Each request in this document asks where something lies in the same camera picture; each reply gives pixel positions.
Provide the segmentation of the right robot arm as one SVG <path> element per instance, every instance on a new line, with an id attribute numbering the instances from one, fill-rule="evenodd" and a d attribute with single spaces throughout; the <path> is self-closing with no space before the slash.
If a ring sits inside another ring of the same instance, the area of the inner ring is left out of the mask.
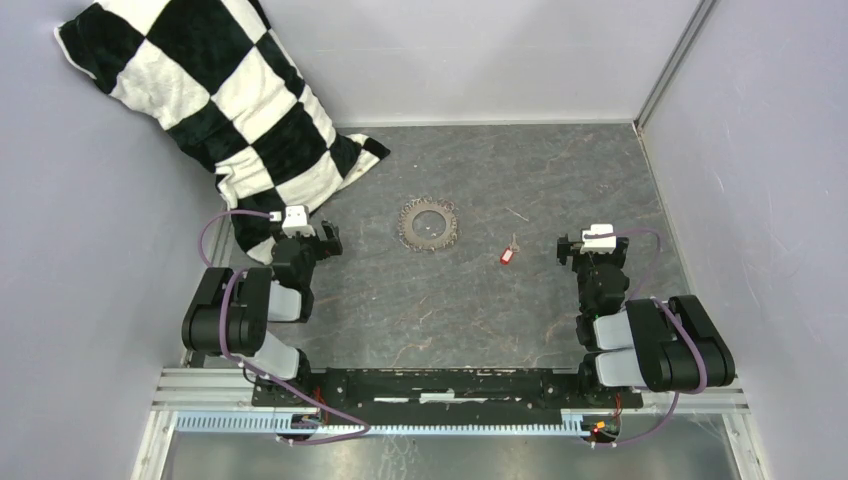
<path id="1" fill-rule="evenodd" d="M 576 275 L 579 314 L 575 331 L 588 351 L 578 367 L 577 392 L 591 408 L 612 401 L 618 389 L 699 393 L 736 377 L 734 358 L 701 301 L 635 298 L 623 267 L 626 237 L 592 235 L 557 241 L 557 260 Z"/>

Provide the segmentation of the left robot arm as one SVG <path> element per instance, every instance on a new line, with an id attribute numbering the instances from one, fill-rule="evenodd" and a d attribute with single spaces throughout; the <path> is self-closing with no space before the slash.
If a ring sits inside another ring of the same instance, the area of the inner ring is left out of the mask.
<path id="1" fill-rule="evenodd" d="M 323 221 L 321 229 L 316 236 L 280 235 L 266 267 L 240 275 L 228 267 L 206 269 L 181 326 L 188 351 L 242 362 L 245 370 L 278 378 L 276 394 L 295 408 L 314 394 L 308 358 L 270 333 L 269 324 L 310 319 L 316 264 L 343 253 L 338 227 Z"/>

